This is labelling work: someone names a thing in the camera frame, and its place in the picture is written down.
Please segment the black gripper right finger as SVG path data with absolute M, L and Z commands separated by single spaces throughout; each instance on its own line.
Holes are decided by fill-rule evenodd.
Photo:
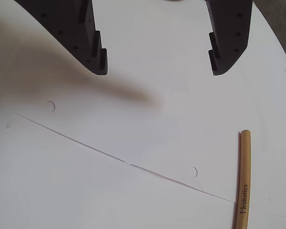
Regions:
M 207 0 L 213 31 L 208 51 L 213 75 L 226 73 L 247 48 L 253 1 Z

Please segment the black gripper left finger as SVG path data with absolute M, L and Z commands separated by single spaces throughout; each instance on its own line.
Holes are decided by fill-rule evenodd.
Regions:
M 18 0 L 73 57 L 96 75 L 108 72 L 91 0 Z

